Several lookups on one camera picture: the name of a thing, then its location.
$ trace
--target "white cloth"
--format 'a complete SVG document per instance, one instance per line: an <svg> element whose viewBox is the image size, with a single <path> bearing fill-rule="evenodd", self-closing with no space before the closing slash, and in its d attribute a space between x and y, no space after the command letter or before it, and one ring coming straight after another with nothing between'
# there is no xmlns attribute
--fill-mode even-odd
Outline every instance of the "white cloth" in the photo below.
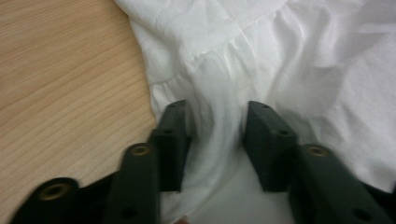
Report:
<svg viewBox="0 0 396 224"><path fill-rule="evenodd" d="M293 223L241 148L248 101L271 105L301 143L333 149L360 180L396 180L393 0L116 0L146 61L157 119L191 108L183 192L163 222Z"/></svg>

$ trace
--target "wooden table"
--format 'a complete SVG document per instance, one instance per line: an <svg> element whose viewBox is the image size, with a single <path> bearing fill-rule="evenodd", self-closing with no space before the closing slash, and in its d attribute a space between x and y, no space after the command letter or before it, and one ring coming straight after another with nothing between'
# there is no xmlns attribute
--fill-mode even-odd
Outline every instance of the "wooden table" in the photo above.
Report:
<svg viewBox="0 0 396 224"><path fill-rule="evenodd" d="M113 1L0 2L0 223L44 181L112 173L154 126L140 48Z"/></svg>

